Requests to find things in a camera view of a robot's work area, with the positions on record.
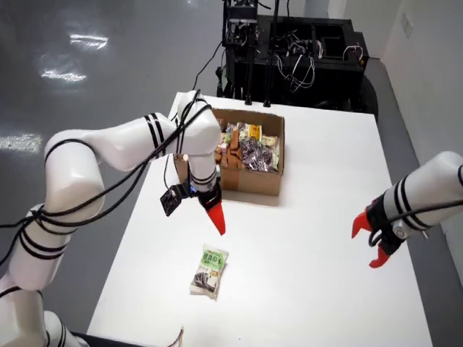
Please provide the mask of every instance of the black cable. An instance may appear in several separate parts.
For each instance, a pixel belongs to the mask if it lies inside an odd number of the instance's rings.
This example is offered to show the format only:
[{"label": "black cable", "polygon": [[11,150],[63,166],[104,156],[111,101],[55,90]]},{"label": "black cable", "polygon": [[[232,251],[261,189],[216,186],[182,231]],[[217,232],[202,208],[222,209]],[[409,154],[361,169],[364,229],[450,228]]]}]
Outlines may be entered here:
[{"label": "black cable", "polygon": [[169,187],[167,186],[167,180],[166,180],[167,163],[168,162],[169,162],[169,155],[167,155],[166,165],[164,166],[164,186],[166,186],[166,189],[169,189]]},{"label": "black cable", "polygon": [[271,7],[268,7],[267,5],[262,4],[260,1],[258,1],[258,4],[261,5],[264,9],[270,9],[270,10],[272,10]]},{"label": "black cable", "polygon": [[16,227],[20,226],[21,224],[28,222],[30,219],[33,219],[33,216],[24,217],[23,219],[20,219],[19,221],[17,221],[16,223],[13,223],[13,224],[1,224],[0,229],[3,229],[3,228],[16,228]]},{"label": "black cable", "polygon": [[455,201],[450,201],[450,202],[440,202],[438,204],[428,205],[426,207],[417,208],[416,210],[411,210],[409,212],[405,212],[405,213],[401,213],[399,215],[395,215],[394,217],[388,219],[388,223],[393,223],[396,220],[408,217],[409,215],[417,215],[418,213],[443,210],[445,208],[462,206],[462,205],[463,205],[463,200],[455,200]]},{"label": "black cable", "polygon": [[205,66],[204,66],[204,67],[198,72],[198,74],[196,75],[195,84],[193,85],[192,90],[196,89],[196,83],[197,83],[198,77],[200,76],[200,74],[203,73],[203,71],[205,70],[205,68],[208,67],[208,65],[209,65],[209,63],[212,61],[212,59],[214,59],[214,56],[216,56],[217,51],[218,51],[218,49],[220,48],[221,44],[222,44],[222,41],[220,41],[220,43],[218,44],[218,46],[217,46],[216,50],[214,51],[214,54],[212,55],[212,57],[208,60],[207,63],[205,63]]}]

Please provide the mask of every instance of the robotic arm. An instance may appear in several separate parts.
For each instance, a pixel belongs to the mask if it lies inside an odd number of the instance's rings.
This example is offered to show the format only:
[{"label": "robotic arm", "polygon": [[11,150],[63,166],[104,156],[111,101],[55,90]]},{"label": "robotic arm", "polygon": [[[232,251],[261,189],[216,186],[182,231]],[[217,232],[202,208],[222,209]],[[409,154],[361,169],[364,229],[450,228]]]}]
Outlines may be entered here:
[{"label": "robotic arm", "polygon": [[[188,126],[179,132],[178,124]],[[220,136],[211,107],[195,91],[183,96],[172,121],[151,113],[110,129],[67,130],[54,135],[45,148],[45,204],[34,207],[29,215],[40,209],[46,214],[43,220],[32,219],[21,228],[7,274],[0,279],[0,346],[42,346],[47,339],[50,346],[79,346],[56,315],[46,312],[44,322],[38,292],[54,279],[76,227],[92,221],[103,207],[108,190],[103,187],[98,160],[117,170],[131,171],[131,175],[138,172],[135,186],[148,165],[147,158],[188,154],[193,195],[224,234],[215,162]],[[152,158],[156,148],[161,150]],[[179,204],[182,197],[178,192],[174,187],[168,190],[163,197],[167,204]],[[65,343],[63,335],[67,333]]]},{"label": "robotic arm", "polygon": [[371,267],[383,266],[409,237],[427,237],[427,229],[463,210],[462,170],[460,155],[442,152],[374,199],[355,218],[352,238],[365,229],[371,232],[369,245],[378,245],[378,259]]}]

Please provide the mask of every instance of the wire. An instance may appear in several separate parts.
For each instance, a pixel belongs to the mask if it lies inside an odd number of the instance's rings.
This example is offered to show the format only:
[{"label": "wire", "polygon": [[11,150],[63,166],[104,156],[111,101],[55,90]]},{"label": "wire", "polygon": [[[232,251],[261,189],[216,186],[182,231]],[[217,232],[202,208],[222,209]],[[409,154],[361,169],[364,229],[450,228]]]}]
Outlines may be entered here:
[{"label": "wire", "polygon": [[[312,80],[310,81],[310,83],[307,85],[305,83],[305,79],[307,78],[307,76],[309,75],[309,72],[310,72],[310,69],[312,69]],[[307,69],[307,72],[305,73],[305,76],[304,76],[304,79],[302,80],[302,82],[299,82],[297,81],[297,79],[294,78],[294,81],[296,84],[298,84],[298,86],[296,87],[295,90],[292,90],[292,93],[295,93],[297,92],[297,90],[302,87],[303,89],[307,89],[307,88],[310,88],[312,87],[314,81],[315,81],[315,65],[314,65],[314,62],[313,62],[313,57],[310,57],[310,66],[309,68]]]},{"label": "wire", "polygon": [[262,4],[260,1],[258,1],[258,4],[261,5],[264,9],[270,9],[270,10],[272,10],[271,7],[268,7],[267,5]]},{"label": "wire", "polygon": [[169,189],[169,187],[167,186],[167,180],[166,180],[167,163],[169,162],[169,157],[170,157],[170,155],[167,155],[166,165],[164,166],[164,186],[166,186],[166,189]]},{"label": "wire", "polygon": [[197,84],[197,79],[198,79],[198,77],[200,76],[200,74],[203,73],[203,71],[205,70],[205,68],[208,67],[208,65],[209,65],[209,63],[212,61],[212,59],[214,59],[214,56],[216,56],[217,51],[218,51],[218,49],[220,48],[221,44],[222,44],[222,40],[221,40],[220,43],[218,44],[218,46],[217,46],[216,50],[214,51],[214,54],[212,55],[212,57],[208,60],[207,63],[205,63],[205,66],[204,66],[204,67],[198,72],[198,74],[196,75],[195,84],[193,85],[192,90],[196,89],[196,84]]},{"label": "wire", "polygon": [[432,204],[432,205],[428,205],[426,207],[417,208],[416,210],[411,210],[409,212],[401,213],[401,214],[396,215],[396,216],[394,216],[392,218],[389,218],[388,223],[393,223],[396,220],[408,217],[409,215],[417,215],[419,213],[424,213],[424,212],[444,210],[446,208],[462,206],[462,205],[463,205],[463,200],[455,200],[455,201],[450,201],[450,202],[441,202],[441,203],[438,203],[438,204]]},{"label": "wire", "polygon": [[291,73],[291,74],[293,74],[293,75],[294,75],[294,72],[296,71],[297,65],[299,64],[299,62],[300,62],[301,58],[302,58],[302,54],[299,56],[299,59],[296,61],[296,65],[294,65],[294,68],[293,68],[293,70],[292,70],[292,73]]},{"label": "wire", "polygon": [[224,48],[224,51],[222,52],[222,57],[220,59],[220,67],[223,69],[225,67],[224,65],[224,55],[225,55],[226,48]]},{"label": "wire", "polygon": [[344,56],[347,52],[347,50],[349,49],[354,49],[355,51],[357,51],[357,48],[360,48],[360,58],[359,58],[359,61],[362,60],[363,58],[363,48],[359,45],[355,45],[355,46],[347,46],[346,49],[344,49],[344,52],[342,54],[342,60],[344,60]]},{"label": "wire", "polygon": [[180,330],[180,333],[178,334],[177,338],[175,339],[175,341],[173,343],[171,343],[170,345],[168,345],[167,347],[174,347],[177,343],[179,344],[178,346],[179,347],[182,347],[182,344],[183,344],[183,333],[184,333],[184,329],[182,328]]}]

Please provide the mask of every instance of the food packet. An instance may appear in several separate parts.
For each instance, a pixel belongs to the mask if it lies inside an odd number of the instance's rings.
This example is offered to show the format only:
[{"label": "food packet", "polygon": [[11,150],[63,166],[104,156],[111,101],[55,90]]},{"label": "food packet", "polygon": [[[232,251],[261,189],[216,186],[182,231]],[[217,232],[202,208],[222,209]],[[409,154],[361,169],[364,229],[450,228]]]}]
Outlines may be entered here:
[{"label": "food packet", "polygon": [[272,149],[271,167],[278,171],[278,162],[280,159],[280,139],[277,136],[262,136],[262,145]]},{"label": "food packet", "polygon": [[203,257],[190,284],[191,294],[207,295],[217,299],[218,286],[229,253],[205,244]]},{"label": "food packet", "polygon": [[239,142],[243,140],[256,139],[262,141],[262,126],[246,123],[238,123],[237,128],[239,131]]},{"label": "food packet", "polygon": [[274,172],[272,166],[272,149],[262,146],[256,139],[244,140],[241,143],[243,164],[248,170]]}]

